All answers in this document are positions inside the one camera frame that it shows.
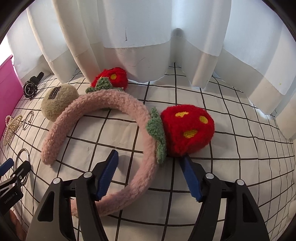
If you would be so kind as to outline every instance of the wristwatch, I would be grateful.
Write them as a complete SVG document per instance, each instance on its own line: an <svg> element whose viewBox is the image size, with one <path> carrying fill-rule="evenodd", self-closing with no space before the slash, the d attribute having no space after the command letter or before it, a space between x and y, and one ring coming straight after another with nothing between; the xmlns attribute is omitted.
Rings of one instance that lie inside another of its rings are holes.
<svg viewBox="0 0 296 241"><path fill-rule="evenodd" d="M24 84L24 95L26 98L33 98L37 93L37 85L39 84L40 80L42 79L44 73L40 72L38 76L33 76Z"/></svg>

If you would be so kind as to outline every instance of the headband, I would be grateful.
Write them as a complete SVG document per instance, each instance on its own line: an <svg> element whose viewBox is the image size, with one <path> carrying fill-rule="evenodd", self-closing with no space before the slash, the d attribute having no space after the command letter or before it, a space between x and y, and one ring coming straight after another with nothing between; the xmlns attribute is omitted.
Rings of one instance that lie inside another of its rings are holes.
<svg viewBox="0 0 296 241"><path fill-rule="evenodd" d="M132 181L119 192L108 194L96 202L99 215L105 216L123 209L140 197L149 188L157 171L157 142L146 130L151 117L142 102L118 89L101 89L80 96L54 122L45 138L41 160L47 165L53 164L67 133L75 123L88 112L102 108L117 109L132 117L139 125L144 149L142 163ZM75 200L71 201L71 209L72 215L77 216Z"/></svg>

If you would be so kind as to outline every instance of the blue gripper pad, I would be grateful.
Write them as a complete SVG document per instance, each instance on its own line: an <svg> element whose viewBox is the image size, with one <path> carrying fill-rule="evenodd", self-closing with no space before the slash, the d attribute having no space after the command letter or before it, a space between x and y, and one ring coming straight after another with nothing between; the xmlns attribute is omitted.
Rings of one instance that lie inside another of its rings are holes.
<svg viewBox="0 0 296 241"><path fill-rule="evenodd" d="M118 152L116 150L112 150L106 160L107 164L98 181L98 189L96 193L98 200L101 200L102 197L105 196L108 191L113 175L118 166L118 159Z"/></svg>
<svg viewBox="0 0 296 241"><path fill-rule="evenodd" d="M198 180L193 168L193 163L187 157L184 157L180 160L180 166L183 171L183 175L187 182L189 191L191 196L196 199L196 201L200 201L202 198L201 190L200 190L200 181Z"/></svg>
<svg viewBox="0 0 296 241"><path fill-rule="evenodd" d="M4 176L5 173L7 173L8 170L13 167L13 164L13 159L8 158L7 161L0 166L0 176Z"/></svg>

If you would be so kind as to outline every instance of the yellow embroidered spot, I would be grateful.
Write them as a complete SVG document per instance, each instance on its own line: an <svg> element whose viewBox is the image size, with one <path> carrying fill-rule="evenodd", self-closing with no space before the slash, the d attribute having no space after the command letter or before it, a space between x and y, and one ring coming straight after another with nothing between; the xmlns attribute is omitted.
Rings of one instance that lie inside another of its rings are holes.
<svg viewBox="0 0 296 241"><path fill-rule="evenodd" d="M112 75L111 75L111 79L112 79L112 80L115 80L116 77L117 77L116 74L112 74Z"/></svg>
<svg viewBox="0 0 296 241"><path fill-rule="evenodd" d="M189 139L189 138L194 137L196 133L197 133L197 130L185 131L183 133L183 136Z"/></svg>
<svg viewBox="0 0 296 241"><path fill-rule="evenodd" d="M182 112L178 112L175 114L175 117L180 117L182 118L184 115L188 115L189 112L186 112L186 111L182 111Z"/></svg>
<svg viewBox="0 0 296 241"><path fill-rule="evenodd" d="M207 124L209 121L207 120L207 118L206 117L204 117L204 116L200 116L200 122L202 122L202 123L204 123L204 124Z"/></svg>

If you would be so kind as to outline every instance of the black fabric label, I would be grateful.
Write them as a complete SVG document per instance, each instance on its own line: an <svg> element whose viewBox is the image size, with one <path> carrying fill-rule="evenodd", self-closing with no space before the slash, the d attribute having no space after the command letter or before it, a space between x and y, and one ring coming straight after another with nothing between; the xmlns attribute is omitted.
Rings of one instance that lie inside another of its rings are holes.
<svg viewBox="0 0 296 241"><path fill-rule="evenodd" d="M54 99L56 97L57 93L59 92L60 88L61 88L60 86L54 87L54 89L50 93L48 99Z"/></svg>

